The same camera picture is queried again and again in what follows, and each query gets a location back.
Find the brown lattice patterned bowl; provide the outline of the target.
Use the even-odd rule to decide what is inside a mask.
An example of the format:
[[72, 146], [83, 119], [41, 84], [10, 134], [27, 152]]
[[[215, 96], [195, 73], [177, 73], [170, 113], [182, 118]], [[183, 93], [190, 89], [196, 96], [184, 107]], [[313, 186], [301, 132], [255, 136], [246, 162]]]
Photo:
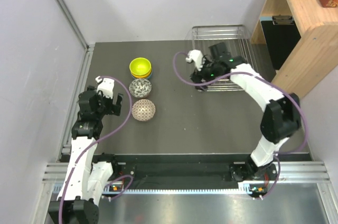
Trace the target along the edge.
[[148, 99], [140, 99], [132, 106], [132, 116], [140, 122], [146, 122], [155, 115], [156, 107], [154, 103]]

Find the black white patterned bowl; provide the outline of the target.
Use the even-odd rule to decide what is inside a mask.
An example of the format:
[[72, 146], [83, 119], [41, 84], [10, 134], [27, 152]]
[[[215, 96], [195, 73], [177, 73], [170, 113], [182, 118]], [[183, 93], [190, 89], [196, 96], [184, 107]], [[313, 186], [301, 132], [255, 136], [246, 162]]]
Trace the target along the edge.
[[151, 91], [151, 82], [144, 78], [135, 79], [129, 85], [129, 92], [135, 98], [145, 98]]

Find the metal wire dish rack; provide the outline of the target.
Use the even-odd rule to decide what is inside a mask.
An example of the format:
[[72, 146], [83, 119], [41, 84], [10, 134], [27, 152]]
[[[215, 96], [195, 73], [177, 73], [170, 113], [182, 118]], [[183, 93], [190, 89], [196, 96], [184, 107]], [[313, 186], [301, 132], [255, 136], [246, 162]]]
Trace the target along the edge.
[[239, 57], [258, 70], [250, 35], [243, 25], [195, 26], [192, 28], [192, 50], [200, 50], [205, 63], [238, 61]]

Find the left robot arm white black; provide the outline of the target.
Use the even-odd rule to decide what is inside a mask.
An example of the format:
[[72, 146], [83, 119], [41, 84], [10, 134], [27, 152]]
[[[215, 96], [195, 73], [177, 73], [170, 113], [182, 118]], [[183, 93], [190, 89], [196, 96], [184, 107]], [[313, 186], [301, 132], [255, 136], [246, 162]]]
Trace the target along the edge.
[[71, 154], [65, 181], [48, 213], [54, 223], [98, 223], [99, 201], [106, 182], [119, 176], [112, 155], [95, 155], [106, 115], [120, 115], [122, 94], [114, 99], [107, 79], [79, 94], [77, 120], [71, 130]]

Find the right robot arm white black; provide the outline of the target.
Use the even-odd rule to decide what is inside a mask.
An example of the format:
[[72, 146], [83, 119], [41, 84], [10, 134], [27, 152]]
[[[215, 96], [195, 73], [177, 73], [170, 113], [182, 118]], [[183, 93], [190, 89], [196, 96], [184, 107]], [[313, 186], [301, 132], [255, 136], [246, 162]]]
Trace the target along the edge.
[[192, 85], [206, 90], [221, 78], [241, 87], [261, 108], [261, 138], [243, 168], [232, 171], [237, 181], [261, 178], [273, 162], [274, 156], [289, 138], [301, 127], [299, 97], [282, 91], [263, 79], [241, 56], [224, 60], [209, 60], [199, 50], [192, 50], [185, 58], [194, 64], [190, 76]]

